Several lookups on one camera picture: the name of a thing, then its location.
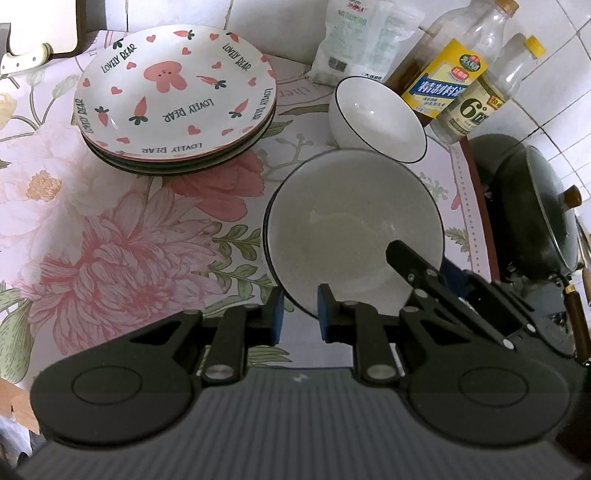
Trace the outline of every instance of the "vinegar bottle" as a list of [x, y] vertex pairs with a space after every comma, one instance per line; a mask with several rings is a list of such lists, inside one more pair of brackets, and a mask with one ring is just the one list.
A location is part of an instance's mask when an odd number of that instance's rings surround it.
[[496, 60], [515, 0], [478, 0], [435, 20], [385, 84], [425, 126]]
[[435, 134], [448, 145], [459, 142], [515, 96], [525, 74], [544, 53], [533, 35], [513, 36], [489, 69], [431, 123]]

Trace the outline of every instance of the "bottle label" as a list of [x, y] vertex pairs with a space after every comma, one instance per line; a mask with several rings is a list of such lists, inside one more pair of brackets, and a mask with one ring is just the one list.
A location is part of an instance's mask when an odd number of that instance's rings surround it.
[[452, 131], [465, 136], [504, 104], [501, 94], [484, 77], [480, 77], [462, 94], [457, 106], [441, 115]]
[[435, 118], [487, 68], [484, 59], [454, 38], [402, 98], [413, 110]]

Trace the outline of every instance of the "wooden handle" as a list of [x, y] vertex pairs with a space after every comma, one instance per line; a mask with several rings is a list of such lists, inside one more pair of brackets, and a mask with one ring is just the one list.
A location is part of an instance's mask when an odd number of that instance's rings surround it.
[[583, 288], [585, 297], [587, 297], [587, 305], [591, 307], [591, 272], [588, 268], [583, 269]]
[[579, 295], [573, 284], [564, 289], [564, 306], [569, 314], [570, 325], [573, 328], [574, 347], [576, 349], [575, 358], [578, 363], [584, 364], [591, 359], [591, 336], [589, 336], [589, 327], [587, 327], [581, 295]]
[[581, 197], [581, 192], [576, 185], [573, 185], [571, 188], [565, 190], [562, 195], [564, 199], [564, 211], [580, 207], [583, 203], [583, 197]]

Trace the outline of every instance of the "floral tablecloth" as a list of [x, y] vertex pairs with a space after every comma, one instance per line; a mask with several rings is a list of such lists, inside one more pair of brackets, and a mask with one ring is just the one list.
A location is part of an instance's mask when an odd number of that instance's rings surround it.
[[[263, 140], [219, 167], [141, 177], [96, 158], [73, 126], [74, 86], [100, 49], [0, 80], [0, 376], [29, 389], [48, 365], [179, 310], [219, 314], [264, 301], [273, 285], [261, 251], [267, 203], [292, 169], [335, 147], [332, 89], [304, 65], [272, 58], [278, 107]], [[441, 211], [446, 256], [489, 277], [476, 195], [459, 147], [429, 139], [410, 167]], [[349, 366], [317, 322], [286, 305], [281, 343], [252, 364]]]

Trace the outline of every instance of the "plastic bag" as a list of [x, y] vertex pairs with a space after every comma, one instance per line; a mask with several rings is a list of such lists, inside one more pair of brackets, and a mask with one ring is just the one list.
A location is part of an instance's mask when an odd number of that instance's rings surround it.
[[382, 82], [400, 42], [408, 39], [425, 13], [410, 0], [330, 0], [326, 36], [306, 76], [335, 86], [360, 75]]

